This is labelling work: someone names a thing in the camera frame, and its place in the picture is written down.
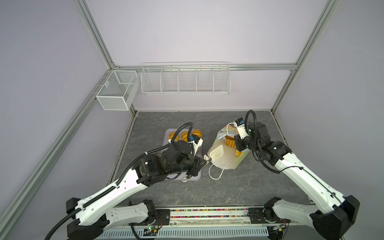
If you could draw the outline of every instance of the wire mesh basket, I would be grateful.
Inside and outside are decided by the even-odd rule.
[[[113,70],[96,98],[104,110],[128,111],[139,85],[136,71]]]
[[[144,94],[228,94],[229,64],[143,68],[141,90]]]

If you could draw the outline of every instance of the vent grille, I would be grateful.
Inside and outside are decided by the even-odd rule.
[[[143,228],[137,231],[139,237],[143,236]],[[243,226],[243,227],[177,227],[162,228],[156,238],[220,238],[220,237],[267,237],[267,227]],[[128,239],[135,238],[131,229],[109,229],[103,232],[97,239]]]

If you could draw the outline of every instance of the black cable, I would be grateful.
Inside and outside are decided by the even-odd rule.
[[[162,147],[159,147],[159,148],[156,148],[156,149],[153,149],[151,151],[148,152],[148,154],[150,153],[154,153],[154,152],[157,152],[157,151],[160,151],[160,150],[163,150],[165,148],[167,148],[169,146],[169,144],[166,144]],[[128,167],[124,170],[124,173],[123,175],[119,178],[119,180],[116,182],[117,185],[119,185],[122,181],[122,179],[124,178],[124,176],[127,174],[128,170],[133,166],[134,163],[136,163],[138,160],[140,160],[142,157],[144,157],[146,154],[143,153],[141,154],[139,157],[137,157],[135,160],[133,160],[132,163],[130,163],[128,165]],[[88,202],[86,202],[84,205],[83,205],[83,208],[86,208],[87,206],[91,205],[92,203],[94,203],[95,201],[99,200],[100,198],[102,198],[103,196],[107,195],[108,193],[112,192],[112,190],[114,190],[115,187],[112,186],[110,188],[108,188],[107,190],[105,190],[104,192],[102,192],[101,194],[97,195],[96,197],[94,197],[93,199],[89,200]],[[81,211],[81,208],[77,208],[75,211],[71,212],[70,214],[68,214],[65,218],[61,219],[60,222],[58,222],[50,231],[49,233],[46,235],[45,237],[45,240],[49,240],[52,235],[54,234],[54,232],[61,226],[63,225],[67,220],[69,220],[71,217],[75,216],[78,212]]]
[[[187,140],[190,142],[190,134],[192,132],[192,128],[193,128],[193,123],[191,122],[187,122],[186,124],[184,124],[183,126],[179,127],[177,129],[177,134],[175,133],[171,142],[174,142],[175,139],[176,139],[176,136],[179,134],[179,132],[184,129],[186,126],[190,126],[189,127],[189,130],[188,130],[188,136],[187,136]],[[191,144],[192,146],[192,153],[193,155],[195,155],[195,149],[193,147],[193,144]],[[169,144],[166,144],[164,146],[161,146],[161,147],[158,147],[158,148],[155,148],[151,151],[148,151],[147,154],[151,154],[151,153],[154,153],[154,152],[157,152],[157,151],[160,151],[160,150],[163,150],[165,148],[169,147]],[[137,162],[139,161],[140,159],[142,159],[142,157],[144,157],[146,155],[146,153],[142,153],[140,156],[138,156],[137,158],[135,158],[124,170],[123,174],[121,175],[121,177],[119,177],[119,179],[116,181],[116,185],[119,185],[121,183],[121,181],[124,179],[125,175],[128,173],[128,171],[132,168],[132,166]],[[110,188],[108,188],[107,190],[105,190],[104,192],[102,192],[101,194],[97,195],[96,197],[94,197],[93,199],[89,200],[88,202],[86,202],[84,205],[83,205],[83,208],[86,208],[87,206],[91,205],[92,203],[94,203],[95,201],[99,200],[100,198],[102,198],[103,196],[107,195],[108,193],[112,192],[112,190],[114,190],[115,187],[112,186]],[[45,240],[49,240],[52,235],[54,234],[54,232],[61,226],[63,225],[67,220],[69,220],[71,217],[75,216],[78,212],[81,211],[81,208],[77,208],[75,211],[71,212],[70,214],[68,214],[65,218],[61,219],[49,232],[48,234],[46,235],[45,237]]]
[[[176,175],[176,177],[173,177],[173,178],[169,178],[169,177],[167,177],[167,179],[168,179],[168,180],[174,180],[174,179],[178,178],[180,175],[181,175],[181,173],[178,173],[178,174]]]
[[[285,229],[285,234],[283,235],[283,237],[282,237],[280,240],[283,240],[283,238],[285,237],[285,235],[287,235],[288,227],[289,227],[289,223],[288,223],[288,225],[287,225],[287,229]]]
[[[306,173],[308,173],[311,177],[313,177],[313,179],[315,179],[321,186],[323,186],[323,188],[325,188],[327,190],[327,192],[329,192],[331,194],[331,196],[334,196],[340,203],[340,207],[341,209],[343,208],[343,204],[341,203],[340,199],[338,199],[336,197],[336,194],[334,192],[331,192],[326,186],[324,186],[317,178],[315,178],[312,174],[310,174],[307,170],[305,169],[302,169],[304,170]]]
[[[190,142],[191,141],[191,133],[192,133],[192,128],[193,128],[193,123],[191,122],[187,122],[185,124],[183,124],[181,127],[179,127],[176,131],[175,131],[175,134],[173,134],[173,137],[171,139],[171,142],[174,142],[177,135],[180,133],[181,130],[183,130],[185,127],[189,126],[189,129],[188,129],[188,135],[187,135],[187,142]],[[193,147],[193,143],[190,143],[191,147],[192,147],[192,155],[195,156],[195,148]]]
[[[248,112],[247,112],[247,114],[245,115],[245,122],[247,123],[247,121],[248,121],[248,116],[249,116],[249,114],[250,113],[252,113],[252,115],[253,115],[253,124],[254,124],[254,127],[255,127],[255,132],[254,132],[254,141],[255,141],[255,149],[257,149],[257,120],[256,120],[256,113],[253,111],[253,110],[249,110]],[[244,124],[244,126],[245,126],[245,130],[246,130],[246,132],[248,133],[248,127],[247,127],[247,124]],[[254,159],[256,160],[256,161],[259,161],[259,162],[261,162],[261,164],[266,168],[266,169],[268,169],[269,171],[271,171],[271,172],[273,172],[273,173],[276,173],[276,174],[280,174],[281,172],[283,172],[285,169],[288,169],[288,168],[290,168],[290,167],[298,167],[300,170],[304,170],[306,173],[308,173],[313,179],[315,179],[321,186],[323,186],[323,188],[325,188],[330,194],[331,194],[331,196],[334,196],[338,201],[339,201],[339,203],[340,203],[340,207],[341,208],[343,208],[343,204],[342,204],[342,202],[340,201],[340,199],[338,199],[337,197],[336,197],[336,194],[334,193],[334,192],[331,192],[327,187],[325,187],[317,178],[315,178],[312,174],[310,174],[307,170],[305,170],[304,169],[304,167],[300,167],[300,166],[289,166],[289,167],[286,167],[286,168],[284,168],[284,169],[282,169],[281,171],[279,171],[279,170],[275,170],[275,169],[272,169],[272,168],[270,168],[262,159],[260,159],[260,157],[259,157],[259,155],[257,154],[257,152],[255,151],[255,152],[253,152],[252,151],[252,155],[253,155],[253,157],[254,157]]]
[[[248,133],[249,132],[249,130],[248,130],[248,127],[247,127],[247,122],[248,122],[248,116],[249,116],[249,114],[250,113],[252,113],[252,116],[253,116],[253,126],[254,126],[254,128],[255,128],[255,132],[253,133],[253,140],[254,140],[254,142],[255,142],[255,150],[257,149],[257,118],[256,118],[256,113],[255,113],[255,111],[254,110],[249,110],[248,112],[247,112],[247,114],[245,115],[245,124],[244,124],[244,127],[245,127],[245,131]],[[255,155],[252,153],[252,155],[253,155],[253,157],[255,158],[255,160],[256,161],[259,161],[259,162],[261,162],[261,164],[266,168],[266,169],[268,169],[269,171],[271,171],[271,172],[274,172],[274,173],[280,173],[278,170],[274,170],[274,169],[272,169],[272,168],[270,168],[263,160],[261,160],[260,159],[260,157],[259,157],[259,155],[257,154],[257,151],[255,151],[255,154],[256,154],[256,156],[257,156],[257,158],[255,157]]]
[[[137,235],[135,229],[133,228],[133,223],[130,223],[129,225],[131,226],[132,233],[133,233],[133,235],[135,236],[135,238],[136,238],[137,240],[142,240],[142,239]]]
[[[71,212],[70,214],[68,214],[67,216],[65,216],[65,218],[61,219],[47,234],[47,236],[45,236],[45,239],[44,240],[49,240],[52,235],[55,233],[56,230],[59,229],[59,227],[61,225],[63,225],[68,219],[70,219],[71,217],[75,216],[76,213],[80,212],[81,209],[78,208],[76,209],[75,211]]]

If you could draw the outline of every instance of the black end effector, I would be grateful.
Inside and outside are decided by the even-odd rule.
[[[139,177],[136,182],[150,187],[154,183],[164,181],[169,174],[186,172],[187,175],[197,176],[207,161],[193,156],[191,151],[190,144],[177,141],[170,143],[167,150],[159,156],[155,154],[144,156],[133,165]]]
[[[67,234],[70,240],[92,240],[103,233],[103,229],[109,224],[104,214],[91,226],[80,226],[80,220],[76,219],[67,225]]]
[[[317,211],[310,214],[316,231],[326,240],[339,240],[355,223],[360,202],[352,195],[345,197],[344,202],[335,210],[322,214]]]
[[[236,149],[243,151],[244,149],[250,149],[257,152],[257,154],[265,161],[268,161],[272,166],[289,152],[292,152],[284,143],[280,141],[271,141],[271,137],[268,134],[266,126],[257,122],[257,130],[253,124],[248,124],[248,134],[244,139],[241,139],[240,135],[235,135]],[[255,134],[257,134],[257,144],[255,146]]]

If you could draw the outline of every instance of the purple-gray wall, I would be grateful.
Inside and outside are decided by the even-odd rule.
[[[297,156],[360,201],[347,240],[382,239],[383,12],[380,0],[341,1],[276,113]]]
[[[0,213],[105,71],[71,0],[0,2]],[[66,200],[103,188],[129,119],[96,103],[9,239],[43,239]]]

